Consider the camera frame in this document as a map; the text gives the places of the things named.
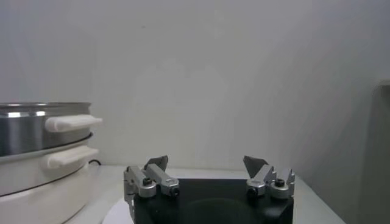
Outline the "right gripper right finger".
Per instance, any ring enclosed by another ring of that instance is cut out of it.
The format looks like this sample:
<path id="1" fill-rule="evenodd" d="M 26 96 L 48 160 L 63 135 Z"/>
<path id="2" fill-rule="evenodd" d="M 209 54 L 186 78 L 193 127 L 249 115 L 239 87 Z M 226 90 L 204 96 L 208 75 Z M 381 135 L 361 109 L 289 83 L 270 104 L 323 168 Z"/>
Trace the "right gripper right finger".
<path id="1" fill-rule="evenodd" d="M 244 156 L 243 163 L 249 174 L 246 181 L 246 194 L 250 199 L 269 194 L 271 198 L 287 200 L 295 191 L 295 173 L 285 169 L 280 173 L 264 159 Z"/>

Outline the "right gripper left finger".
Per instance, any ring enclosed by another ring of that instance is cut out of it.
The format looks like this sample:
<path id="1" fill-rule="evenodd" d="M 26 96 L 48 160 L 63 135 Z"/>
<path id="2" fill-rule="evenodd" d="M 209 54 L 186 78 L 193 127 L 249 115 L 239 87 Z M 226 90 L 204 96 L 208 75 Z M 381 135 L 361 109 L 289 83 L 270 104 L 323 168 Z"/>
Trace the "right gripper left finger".
<path id="1" fill-rule="evenodd" d="M 180 195 L 180 183 L 166 173 L 168 156 L 151 158 L 143 167 L 127 166 L 124 176 L 124 199 L 134 198 L 150 200 L 158 194 L 169 200 L 177 200 Z"/>

